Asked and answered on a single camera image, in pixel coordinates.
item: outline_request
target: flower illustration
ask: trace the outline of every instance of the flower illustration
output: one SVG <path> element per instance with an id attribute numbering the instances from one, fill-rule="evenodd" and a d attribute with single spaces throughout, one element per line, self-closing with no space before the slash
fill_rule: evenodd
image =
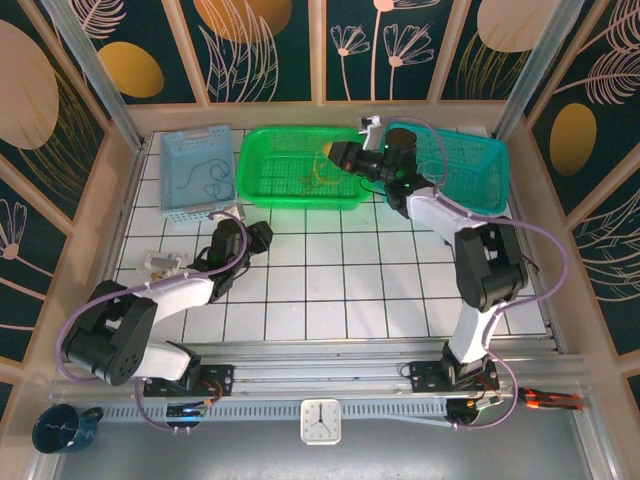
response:
<path id="1" fill-rule="evenodd" d="M 53 274 L 33 265 L 20 256 L 20 242 L 24 236 L 26 225 L 27 207 L 22 205 L 20 202 L 16 202 L 13 204 L 12 210 L 11 207 L 9 207 L 9 203 L 4 198 L 0 199 L 0 261 L 17 260 L 37 272 L 47 275 L 48 277 L 53 277 Z M 30 295 L 38 300 L 44 301 L 45 299 L 43 294 L 23 287 L 22 285 L 18 285 L 6 278 L 0 277 L 0 284 L 18 292 Z M 18 327 L 4 324 L 0 324 L 0 328 L 32 330 L 31 327 Z"/>
<path id="2" fill-rule="evenodd" d="M 331 27 L 331 39 L 338 51 L 338 55 L 340 55 L 344 91 L 347 94 L 347 100 L 350 101 L 351 93 L 349 92 L 349 84 L 347 83 L 347 72 L 344 67 L 344 57 L 368 52 L 371 49 L 371 44 L 366 41 L 367 36 L 362 30 L 362 25 L 357 27 L 350 25 L 348 27 L 344 27 L 344 30 L 342 30 L 340 25 Z"/>
<path id="3" fill-rule="evenodd" d="M 391 81 L 389 82 L 389 100 L 393 100 L 393 79 L 396 68 L 405 65 L 417 65 L 430 62 L 434 57 L 433 48 L 427 48 L 431 43 L 429 25 L 416 27 L 409 25 L 398 36 L 398 25 L 384 28 L 384 46 L 391 65 Z"/>
<path id="4" fill-rule="evenodd" d="M 384 12 L 391 12 L 392 10 L 433 7 L 438 3 L 440 3 L 440 0 L 373 0 L 373 6 L 378 12 L 373 30 L 373 48 L 371 54 L 371 100 L 376 99 L 376 52 L 378 50 L 378 32 L 380 30 L 381 15 Z"/>

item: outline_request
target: gray floor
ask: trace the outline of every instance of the gray floor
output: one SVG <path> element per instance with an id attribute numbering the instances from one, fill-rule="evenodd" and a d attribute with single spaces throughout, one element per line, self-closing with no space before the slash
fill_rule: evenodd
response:
<path id="1" fill-rule="evenodd" d="M 352 420 L 333 447 L 308 447 L 297 422 L 208 423 L 190 438 L 145 424 L 100 425 L 57 480 L 579 479 L 586 471 L 568 412 L 518 409 L 481 432 Z"/>

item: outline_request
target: yellow object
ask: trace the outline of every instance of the yellow object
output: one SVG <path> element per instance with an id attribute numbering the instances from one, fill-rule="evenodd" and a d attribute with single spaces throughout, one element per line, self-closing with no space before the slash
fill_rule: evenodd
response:
<path id="1" fill-rule="evenodd" d="M 162 91 L 164 76 L 158 62 L 137 45 L 109 43 L 100 49 L 98 56 L 120 92 L 149 98 Z"/>
<path id="2" fill-rule="evenodd" d="M 578 173 L 591 156 L 598 126 L 588 107 L 570 103 L 564 107 L 551 128 L 549 150 L 551 164 L 565 177 Z"/>
<path id="3" fill-rule="evenodd" d="M 194 0 L 198 14 L 207 26 L 220 37 L 232 42 L 247 43 L 251 26 L 251 15 L 245 8 L 253 12 L 260 28 L 260 17 L 267 22 L 271 34 L 275 37 L 289 23 L 291 18 L 291 0 Z M 244 28 L 246 35 L 240 32 Z"/>
<path id="4" fill-rule="evenodd" d="M 22 30 L 0 20 L 0 139 L 32 150 L 56 128 L 60 101 L 53 67 Z"/>
<path id="5" fill-rule="evenodd" d="M 560 0 L 483 0 L 478 9 L 480 39 L 497 52 L 531 50 L 559 3 Z"/>
<path id="6" fill-rule="evenodd" d="M 324 153 L 325 157 L 329 156 L 329 152 L 331 152 L 331 146 L 333 143 L 327 143 L 324 147 L 322 147 L 322 153 Z"/>

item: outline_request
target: white tile floor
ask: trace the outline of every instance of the white tile floor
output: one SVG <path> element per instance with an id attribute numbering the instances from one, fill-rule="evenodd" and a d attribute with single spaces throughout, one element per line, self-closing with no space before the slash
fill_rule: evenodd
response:
<path id="1" fill-rule="evenodd" d="M 233 131 L 236 152 L 244 134 Z M 192 260 L 211 241 L 212 222 L 175 226 L 158 209 L 160 136 L 151 142 L 116 272 L 127 286 L 146 280 L 136 271 L 145 251 L 178 252 Z M 154 337 L 208 343 L 453 333 L 461 301 L 451 247 L 377 196 L 348 212 L 244 205 L 247 224 L 270 223 L 275 233 L 270 251 L 253 257 L 252 268 L 228 296 L 163 320 Z M 531 287 L 522 293 L 534 294 Z M 543 333 L 536 305 L 508 312 L 496 331 Z"/>

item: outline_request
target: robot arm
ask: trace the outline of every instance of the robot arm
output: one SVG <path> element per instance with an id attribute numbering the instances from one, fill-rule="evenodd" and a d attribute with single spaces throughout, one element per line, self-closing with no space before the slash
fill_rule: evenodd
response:
<path id="1" fill-rule="evenodd" d="M 250 257 L 266 252 L 273 232 L 266 222 L 247 228 L 248 248 L 236 266 L 209 278 L 185 278 L 153 286 L 96 305 L 80 315 L 62 343 L 66 357 L 107 383 L 122 385 L 132 377 L 163 378 L 190 391 L 200 376 L 200 357 L 181 345 L 149 341 L 152 328 L 171 315 L 213 303 L 233 285 Z M 189 268 L 205 272 L 227 265 L 240 251 L 241 233 L 233 220 L 223 220 Z M 113 281 L 102 282 L 91 299 L 124 290 Z"/>
<path id="2" fill-rule="evenodd" d="M 379 150 L 383 131 L 378 117 L 362 119 L 364 146 L 333 143 L 325 148 L 342 170 L 371 182 L 382 182 L 390 207 L 433 229 L 454 246 L 456 283 L 462 309 L 456 329 L 445 344 L 441 366 L 452 385 L 482 373 L 490 362 L 484 348 L 493 331 L 486 332 L 495 311 L 526 286 L 527 271 L 515 229 L 470 218 L 461 205 L 448 208 L 436 198 L 434 184 L 418 173 L 416 136 L 392 129 Z"/>

